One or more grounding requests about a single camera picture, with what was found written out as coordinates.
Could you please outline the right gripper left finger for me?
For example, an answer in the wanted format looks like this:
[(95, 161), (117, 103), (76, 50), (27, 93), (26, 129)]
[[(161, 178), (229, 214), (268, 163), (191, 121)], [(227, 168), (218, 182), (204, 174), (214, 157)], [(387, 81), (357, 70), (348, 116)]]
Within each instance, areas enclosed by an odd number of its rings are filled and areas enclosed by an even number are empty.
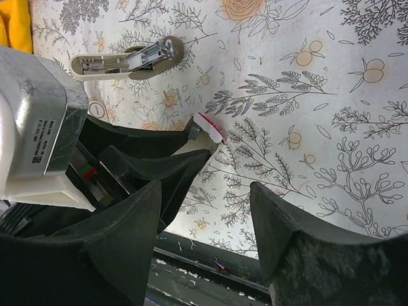
[(50, 236), (1, 236), (2, 305), (142, 305), (161, 183)]

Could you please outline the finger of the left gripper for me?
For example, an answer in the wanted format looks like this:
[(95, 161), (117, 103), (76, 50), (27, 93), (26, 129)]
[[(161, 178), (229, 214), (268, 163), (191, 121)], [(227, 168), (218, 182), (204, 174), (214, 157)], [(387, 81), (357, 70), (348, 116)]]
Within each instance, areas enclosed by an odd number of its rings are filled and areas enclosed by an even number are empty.
[(114, 126), (90, 115), (79, 136), (79, 142), (89, 150), (104, 150), (111, 145), (126, 150), (177, 150), (188, 139), (188, 131), (151, 131)]
[(157, 228), (164, 230), (176, 217), (195, 177), (209, 157), (209, 150), (199, 149), (174, 156), (142, 159), (110, 146), (99, 155), (99, 161), (130, 194), (151, 181), (161, 183), (161, 211)]

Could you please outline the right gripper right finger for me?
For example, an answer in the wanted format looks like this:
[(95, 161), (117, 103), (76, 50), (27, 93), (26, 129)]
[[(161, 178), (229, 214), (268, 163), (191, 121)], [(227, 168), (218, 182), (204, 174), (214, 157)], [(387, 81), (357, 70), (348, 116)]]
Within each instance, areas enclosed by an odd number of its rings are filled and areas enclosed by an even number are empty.
[(250, 206), (261, 274), (273, 305), (406, 305), (407, 235), (348, 231), (259, 182)]

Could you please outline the silver staple strip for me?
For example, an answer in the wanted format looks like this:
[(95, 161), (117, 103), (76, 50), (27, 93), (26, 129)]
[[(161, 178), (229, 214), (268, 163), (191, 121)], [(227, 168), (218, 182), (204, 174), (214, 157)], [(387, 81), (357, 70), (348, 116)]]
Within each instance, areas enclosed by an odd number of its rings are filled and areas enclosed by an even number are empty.
[(195, 126), (191, 127), (189, 130), (188, 139), (193, 140), (193, 141), (197, 140), (200, 134), (200, 131), (201, 129), (198, 127), (195, 127)]

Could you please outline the brown staple box tray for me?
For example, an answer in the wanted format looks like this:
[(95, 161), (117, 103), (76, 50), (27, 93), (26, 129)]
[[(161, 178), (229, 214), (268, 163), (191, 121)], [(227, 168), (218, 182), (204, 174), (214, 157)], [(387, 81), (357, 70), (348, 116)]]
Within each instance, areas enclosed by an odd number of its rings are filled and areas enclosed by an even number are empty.
[[(193, 126), (201, 129), (200, 134), (195, 141), (188, 139), (189, 130)], [(187, 142), (173, 153), (174, 156), (200, 149), (209, 150), (210, 154), (213, 155), (217, 152), (219, 147), (224, 145), (224, 137), (219, 126), (202, 113), (196, 113), (190, 118), (184, 128), (184, 132), (187, 133)]]

